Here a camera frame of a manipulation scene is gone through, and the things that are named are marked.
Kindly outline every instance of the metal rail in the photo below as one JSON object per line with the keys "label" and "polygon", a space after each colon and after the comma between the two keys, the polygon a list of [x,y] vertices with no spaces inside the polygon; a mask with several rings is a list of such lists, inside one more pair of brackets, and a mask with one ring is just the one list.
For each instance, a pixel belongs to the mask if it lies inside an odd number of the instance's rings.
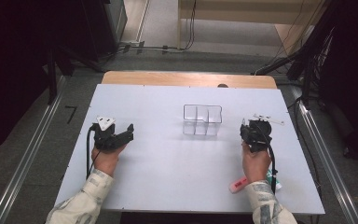
{"label": "metal rail", "polygon": [[8,213],[10,212],[11,206],[16,200],[17,195],[20,192],[22,183],[24,182],[25,177],[28,174],[28,171],[31,167],[32,162],[34,161],[34,156],[36,155],[39,146],[46,134],[49,124],[57,110],[57,106],[60,103],[62,98],[62,90],[66,85],[67,77],[61,77],[60,82],[58,84],[58,94],[56,99],[52,102],[51,105],[45,111],[42,119],[40,120],[35,132],[34,136],[31,139],[30,144],[25,150],[22,159],[8,182],[5,191],[0,200],[0,223],[5,223]]}
{"label": "metal rail", "polygon": [[[301,96],[301,92],[298,89],[292,87],[292,91],[295,98]],[[312,141],[315,144],[315,148],[319,154],[319,157],[321,158],[322,164],[324,165],[327,177],[329,178],[333,190],[336,193],[338,202],[341,205],[345,218],[347,219],[348,223],[358,224],[358,211],[356,206],[345,185],[344,180],[339,174],[336,164],[330,156],[330,152],[324,143],[324,139],[318,130],[311,111],[307,110],[306,107],[302,105],[302,103],[300,103],[299,107],[301,109],[301,115],[307,125],[308,131],[310,132]]]}

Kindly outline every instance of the pink object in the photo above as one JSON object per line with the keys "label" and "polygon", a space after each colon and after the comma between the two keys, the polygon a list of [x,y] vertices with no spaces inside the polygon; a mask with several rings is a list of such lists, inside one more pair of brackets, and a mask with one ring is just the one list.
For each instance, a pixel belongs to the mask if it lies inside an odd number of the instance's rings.
{"label": "pink object", "polygon": [[231,193],[237,193],[245,188],[246,185],[248,185],[248,179],[246,178],[246,175],[244,175],[239,180],[236,180],[234,183],[229,185],[229,191],[231,191]]}

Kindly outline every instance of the wooden panel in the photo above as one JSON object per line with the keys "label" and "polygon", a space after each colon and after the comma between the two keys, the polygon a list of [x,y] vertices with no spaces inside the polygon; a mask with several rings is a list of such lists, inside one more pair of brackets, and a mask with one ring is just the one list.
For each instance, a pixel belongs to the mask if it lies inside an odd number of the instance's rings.
{"label": "wooden panel", "polygon": [[[182,19],[191,18],[194,0],[181,2]],[[311,14],[320,0],[304,0],[302,12]],[[301,8],[302,0],[198,0],[196,20],[248,21],[292,24]]]}
{"label": "wooden panel", "polygon": [[103,76],[103,84],[134,84],[154,86],[217,87],[277,89],[273,77],[178,72],[118,72]]}

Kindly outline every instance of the white table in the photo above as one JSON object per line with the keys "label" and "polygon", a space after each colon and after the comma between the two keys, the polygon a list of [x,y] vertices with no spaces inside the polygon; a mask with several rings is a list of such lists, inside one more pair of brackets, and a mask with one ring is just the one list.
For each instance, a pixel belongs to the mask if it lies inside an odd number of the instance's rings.
{"label": "white table", "polygon": [[[182,134],[184,105],[221,105],[218,135]],[[243,175],[240,126],[254,113],[285,123],[271,123],[283,185],[276,193],[280,203],[295,214],[323,214],[282,94],[261,89],[98,85],[56,203],[74,196],[85,182],[87,130],[99,115],[114,117],[118,133],[130,123],[135,129],[134,140],[120,154],[116,183],[103,209],[250,213],[246,194],[231,194],[228,185]]]}

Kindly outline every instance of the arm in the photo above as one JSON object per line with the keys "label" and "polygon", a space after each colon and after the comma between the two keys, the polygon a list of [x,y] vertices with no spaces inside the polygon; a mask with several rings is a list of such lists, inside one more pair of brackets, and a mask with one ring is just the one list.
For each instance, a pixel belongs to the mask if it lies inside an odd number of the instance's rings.
{"label": "arm", "polygon": [[293,214],[279,204],[265,180],[271,163],[266,150],[252,153],[242,142],[242,167],[248,179],[245,191],[249,197],[254,223],[296,223]]}
{"label": "arm", "polygon": [[297,223],[293,214],[279,204],[267,180],[245,187],[252,206],[254,223]]}
{"label": "arm", "polygon": [[49,212],[46,223],[95,223],[100,215],[101,205],[113,185],[118,154],[124,148],[125,146],[114,152],[101,152],[94,148],[91,158],[95,169],[86,184],[76,196],[57,204]]}

